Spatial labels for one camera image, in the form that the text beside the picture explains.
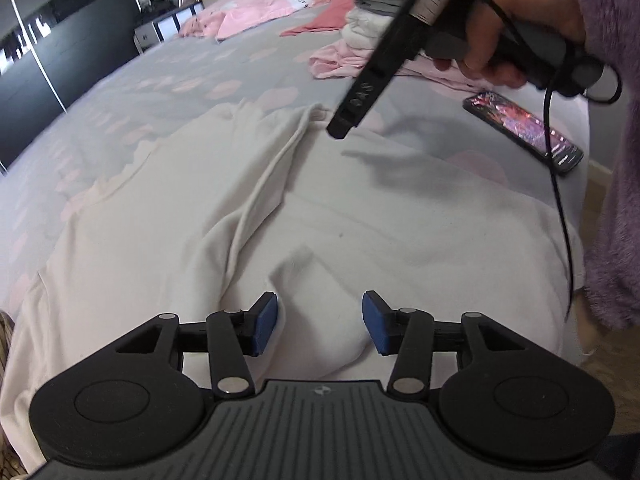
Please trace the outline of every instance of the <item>floor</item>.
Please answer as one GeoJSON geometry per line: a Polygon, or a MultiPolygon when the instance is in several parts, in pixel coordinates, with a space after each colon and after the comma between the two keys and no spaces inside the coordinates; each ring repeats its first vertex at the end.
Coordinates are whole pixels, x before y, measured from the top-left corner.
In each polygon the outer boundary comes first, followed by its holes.
{"type": "MultiPolygon", "coordinates": [[[[605,188],[589,181],[580,236],[585,247],[593,240],[605,188]]],[[[640,327],[609,334],[582,366],[611,392],[616,403],[613,433],[640,431],[640,327]]]]}

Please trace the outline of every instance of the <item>pillow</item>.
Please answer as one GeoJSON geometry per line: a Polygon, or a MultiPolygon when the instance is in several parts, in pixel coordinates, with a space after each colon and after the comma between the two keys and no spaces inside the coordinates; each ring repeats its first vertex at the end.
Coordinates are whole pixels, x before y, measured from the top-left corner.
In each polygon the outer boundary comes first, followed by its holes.
{"type": "Polygon", "coordinates": [[[180,36],[226,40],[243,30],[329,0],[218,0],[187,20],[180,36]]]}

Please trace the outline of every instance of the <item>white garment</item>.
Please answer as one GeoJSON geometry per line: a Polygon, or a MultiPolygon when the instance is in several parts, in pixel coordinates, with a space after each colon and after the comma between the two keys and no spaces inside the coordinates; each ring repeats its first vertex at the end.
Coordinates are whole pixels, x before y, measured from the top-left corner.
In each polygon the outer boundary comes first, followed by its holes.
{"type": "Polygon", "coordinates": [[[354,7],[345,15],[347,23],[341,30],[344,41],[351,48],[376,47],[386,28],[393,21],[392,16],[381,16],[366,9],[354,7]]]}
{"type": "MultiPolygon", "coordinates": [[[[336,141],[311,123],[302,138],[311,113],[217,107],[72,218],[22,306],[0,395],[28,470],[42,461],[28,423],[36,389],[159,312],[204,320],[276,292],[276,331],[249,359],[258,380],[386,382],[393,358],[367,346],[361,318],[369,289],[439,320],[479,310],[560,350],[566,278],[553,209],[361,128],[336,141]]],[[[432,385],[454,362],[436,357],[432,385]]],[[[208,385],[206,356],[184,371],[208,385]]]]}

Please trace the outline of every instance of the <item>bed sheet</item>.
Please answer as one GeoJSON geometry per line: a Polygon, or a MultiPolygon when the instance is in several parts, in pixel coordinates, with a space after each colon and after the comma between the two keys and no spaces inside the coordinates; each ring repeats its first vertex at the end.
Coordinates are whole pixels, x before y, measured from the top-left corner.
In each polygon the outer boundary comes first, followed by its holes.
{"type": "MultiPolygon", "coordinates": [[[[171,135],[222,102],[247,99],[264,110],[311,103],[335,107],[352,80],[315,80],[306,62],[313,51],[338,40],[339,32],[280,37],[322,10],[300,11],[222,44],[199,38],[162,44],[98,83],[44,131],[0,180],[4,310],[18,316],[32,277],[87,189],[97,179],[120,173],[141,140],[171,135]]],[[[535,113],[542,111],[542,93],[531,86],[498,91],[535,113]]],[[[468,95],[422,78],[398,77],[364,125],[552,205],[546,167],[465,112],[462,100],[468,95]]],[[[588,156],[586,103],[555,97],[551,116],[553,126],[588,156]]],[[[584,162],[561,182],[568,219],[576,227],[586,174],[584,162]]]]}

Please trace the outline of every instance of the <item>phone screen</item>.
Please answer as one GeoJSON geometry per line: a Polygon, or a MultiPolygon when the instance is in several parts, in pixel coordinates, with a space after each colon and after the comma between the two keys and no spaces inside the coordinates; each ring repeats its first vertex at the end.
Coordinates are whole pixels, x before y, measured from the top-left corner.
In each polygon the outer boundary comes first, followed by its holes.
{"type": "MultiPolygon", "coordinates": [[[[484,120],[506,128],[532,146],[540,155],[546,155],[544,123],[531,112],[495,92],[482,92],[466,102],[467,106],[484,120]]],[[[569,140],[551,129],[551,150],[554,155],[572,148],[569,140]]]]}

